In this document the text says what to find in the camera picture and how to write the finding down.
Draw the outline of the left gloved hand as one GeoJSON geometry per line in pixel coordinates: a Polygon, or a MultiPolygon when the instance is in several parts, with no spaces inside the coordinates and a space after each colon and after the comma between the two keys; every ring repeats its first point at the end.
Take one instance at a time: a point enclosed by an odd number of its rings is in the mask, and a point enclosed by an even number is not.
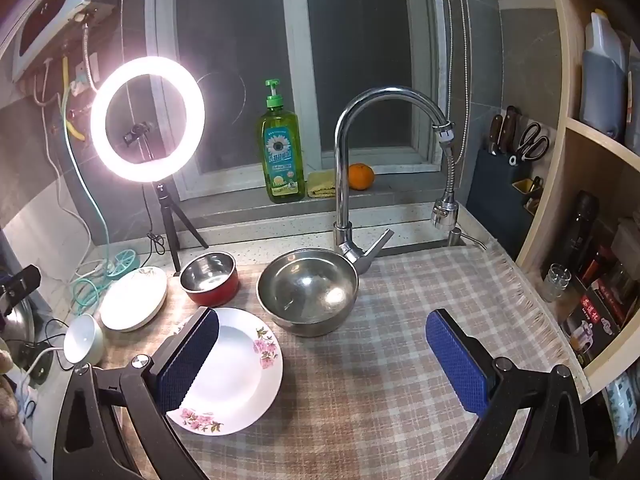
{"type": "Polygon", "coordinates": [[[9,348],[4,341],[1,341],[0,351],[0,374],[1,374],[1,426],[8,430],[9,438],[18,448],[30,450],[32,448],[32,439],[29,437],[27,429],[20,421],[18,416],[17,400],[9,381],[4,377],[13,368],[13,360],[11,358],[9,348]]]}

